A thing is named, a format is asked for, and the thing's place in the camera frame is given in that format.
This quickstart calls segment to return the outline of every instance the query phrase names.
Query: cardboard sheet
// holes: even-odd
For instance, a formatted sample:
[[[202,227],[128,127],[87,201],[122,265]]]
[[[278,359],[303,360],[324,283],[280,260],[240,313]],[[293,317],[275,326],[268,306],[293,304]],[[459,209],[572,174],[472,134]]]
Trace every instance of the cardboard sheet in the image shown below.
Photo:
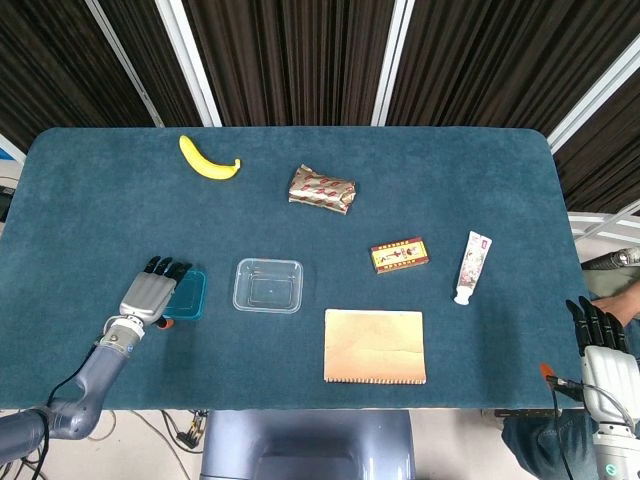
[[[421,312],[325,311],[326,382],[427,381]]]

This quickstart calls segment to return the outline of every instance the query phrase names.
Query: wire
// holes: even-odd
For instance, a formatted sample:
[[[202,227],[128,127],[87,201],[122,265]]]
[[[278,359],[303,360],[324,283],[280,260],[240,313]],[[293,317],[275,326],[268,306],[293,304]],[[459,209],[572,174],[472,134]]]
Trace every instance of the wire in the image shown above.
[[[567,471],[569,480],[573,480],[573,475],[571,475],[571,469],[569,468],[567,457],[564,454],[564,446],[562,445],[562,438],[560,438],[560,419],[558,418],[558,398],[556,397],[556,391],[553,388],[553,386],[551,387],[551,396],[553,397],[553,424],[556,430],[556,437],[558,438],[558,446],[560,447],[560,456],[562,457],[562,463],[564,463],[564,468]]]
[[[635,430],[635,422],[633,421],[633,418],[631,418],[631,415],[629,414],[629,411],[624,408],[624,406],[616,399],[616,397],[614,397],[612,394],[610,394],[609,392],[607,392],[606,390],[596,386],[596,385],[589,385],[588,383],[584,383],[583,386],[585,388],[590,388],[592,390],[595,390],[596,392],[604,395],[605,397],[607,397],[609,399],[609,401],[613,404],[614,407],[616,407],[616,409],[618,410],[618,412],[620,412],[620,414],[622,415],[622,417],[624,418],[624,423],[627,424],[627,426],[631,429],[631,432],[633,432]]]
[[[18,472],[16,473],[16,476],[13,477],[13,480],[17,480],[18,479],[18,477],[20,476],[20,472],[22,472],[22,469],[24,468],[25,465],[26,465],[25,463],[21,463],[20,464],[20,468],[18,469]]]
[[[84,357],[84,360],[82,361],[82,363],[80,364],[78,369],[75,372],[73,372],[71,375],[69,375],[67,378],[65,378],[58,385],[53,387],[53,390],[51,390],[51,393],[49,394],[49,398],[47,399],[47,407],[51,406],[51,402],[53,402],[53,397],[55,396],[55,394],[58,391],[58,389],[60,387],[62,387],[63,385],[69,383],[69,381],[71,379],[73,379],[73,377],[75,377],[78,373],[80,373],[80,370],[82,370],[82,367],[84,367],[84,365],[87,363],[87,360],[89,360],[89,357],[91,356],[93,351],[96,349],[96,343],[97,343],[96,341],[93,342],[93,345],[91,345],[91,348],[89,349],[89,352],[87,353],[86,357]]]
[[[47,453],[49,453],[49,419],[47,418],[46,413],[40,410],[33,411],[40,416],[40,418],[42,419],[42,423],[44,424],[44,444],[42,446],[42,454],[40,454],[38,465],[36,465],[36,467],[33,469],[33,476],[31,477],[31,480],[38,480],[38,477],[40,476],[40,470],[42,470],[42,465],[44,465],[44,459],[47,457]],[[20,465],[20,470],[22,470],[22,467],[24,467],[25,465],[31,467],[31,465],[23,461]]]
[[[29,455],[27,455],[26,457],[22,457],[22,461],[23,462],[27,462],[29,465],[37,465],[37,463],[40,461],[40,456],[42,456],[42,447],[38,447],[38,457],[35,460],[29,460],[29,455],[31,455],[31,452]]]
[[[165,425],[167,424],[166,420],[168,419],[171,422],[171,425],[173,425],[173,429],[177,434],[180,430],[178,430],[178,425],[176,424],[173,417],[169,414],[169,412],[167,412],[166,410],[160,410],[160,413],[162,413],[162,416],[165,418]]]
[[[173,446],[171,445],[169,440],[167,440],[167,437],[165,437],[160,430],[158,430],[156,427],[151,425],[151,423],[149,423],[149,421],[146,418],[144,418],[142,415],[140,415],[138,412],[136,412],[135,410],[129,410],[129,411],[132,414],[134,414],[136,417],[138,417],[140,420],[142,420],[147,425],[147,427],[149,427],[151,430],[156,432],[156,434],[160,438],[162,438],[162,440],[167,444],[167,446],[171,450],[171,453],[173,453],[173,456],[176,457],[176,460],[178,460],[178,463],[180,464],[180,468],[182,469],[182,473],[184,473],[184,476],[187,477],[187,480],[191,480],[191,478],[189,477],[189,474],[187,473],[187,469],[184,468],[184,465],[182,464],[182,460],[180,460],[180,457],[178,456],[177,452],[173,449]]]
[[[5,478],[7,478],[7,475],[9,475],[9,472],[11,471],[11,467],[13,467],[13,462],[5,463],[3,467],[4,472],[2,472],[2,475],[0,475],[0,480],[4,480]]]
[[[37,467],[34,467],[33,465],[29,465],[27,462],[23,462],[22,463],[25,467],[30,468],[32,471],[36,471]],[[40,477],[42,480],[49,480],[47,478],[47,476],[43,473],[43,472],[38,472],[38,475],[36,476],[36,479]]]
[[[87,437],[88,440],[91,440],[92,442],[102,442],[111,436],[113,431],[116,429],[116,425],[118,424],[118,418],[116,417],[116,412],[114,412],[113,410],[109,410],[109,413],[113,417],[113,425],[111,425],[111,429],[109,430],[109,432],[106,435],[98,438],[88,436]]]
[[[171,422],[176,432],[175,436],[177,436],[179,433],[179,430],[178,430],[178,427],[176,426],[175,420],[165,410],[160,410],[160,413],[162,413],[162,419],[164,420],[164,424],[167,427],[167,431],[169,432],[169,438],[171,439],[171,441],[176,447],[178,447],[183,452],[191,453],[193,455],[201,455],[204,452],[204,450],[189,450],[188,448],[185,448],[182,445],[180,445],[178,441],[174,438],[174,434],[171,432],[171,429],[169,428],[169,422],[167,422],[167,419]]]

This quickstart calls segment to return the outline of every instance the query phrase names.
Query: transparent container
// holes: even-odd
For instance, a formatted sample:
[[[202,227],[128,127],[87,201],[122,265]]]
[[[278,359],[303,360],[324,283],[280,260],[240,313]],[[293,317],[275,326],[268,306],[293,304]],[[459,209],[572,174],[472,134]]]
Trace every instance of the transparent container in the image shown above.
[[[245,258],[238,264],[233,289],[233,306],[238,310],[295,313],[301,303],[300,262]]]

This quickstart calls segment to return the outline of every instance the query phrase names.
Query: jeans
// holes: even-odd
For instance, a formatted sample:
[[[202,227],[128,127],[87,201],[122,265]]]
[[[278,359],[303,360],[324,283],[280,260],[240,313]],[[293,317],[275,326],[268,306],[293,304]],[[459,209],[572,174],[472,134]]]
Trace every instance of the jeans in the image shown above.
[[[640,322],[626,329],[631,352],[640,353]],[[565,409],[559,422],[560,438],[573,477],[598,480],[591,439],[596,423],[584,411]],[[541,480],[566,480],[553,418],[506,418],[502,439],[522,468]]]

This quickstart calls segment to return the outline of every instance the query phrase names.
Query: human hand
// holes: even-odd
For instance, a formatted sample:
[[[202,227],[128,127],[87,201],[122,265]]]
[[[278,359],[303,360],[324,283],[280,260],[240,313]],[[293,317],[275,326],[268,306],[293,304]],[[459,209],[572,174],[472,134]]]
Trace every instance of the human hand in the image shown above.
[[[628,292],[623,292],[613,297],[605,297],[592,302],[605,313],[611,313],[623,327],[629,325],[633,317],[640,312],[639,301]]]

